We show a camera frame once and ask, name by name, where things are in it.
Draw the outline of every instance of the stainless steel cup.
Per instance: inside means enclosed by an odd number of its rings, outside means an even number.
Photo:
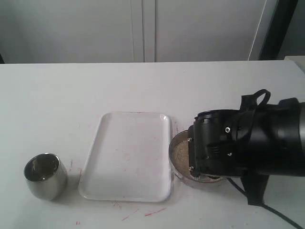
[[[66,187],[67,171],[54,154],[39,154],[24,168],[24,176],[32,194],[40,199],[51,200]]]

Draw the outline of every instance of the white table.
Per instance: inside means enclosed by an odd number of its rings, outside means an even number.
[[[0,65],[0,227],[292,228],[248,206],[228,182],[198,190],[175,178],[170,198],[158,204],[89,201],[77,191],[103,114],[165,113],[176,134],[198,112],[237,109],[241,95],[261,88],[271,91],[272,103],[305,101],[305,75],[290,61]],[[57,154],[69,174],[54,202],[32,196],[23,177],[26,162],[46,152]],[[304,193],[305,178],[273,176],[265,202],[305,227]]]

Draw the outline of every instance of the white plastic tray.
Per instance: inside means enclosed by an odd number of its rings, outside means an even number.
[[[80,179],[80,194],[97,200],[165,200],[171,192],[170,132],[164,114],[105,114]]]

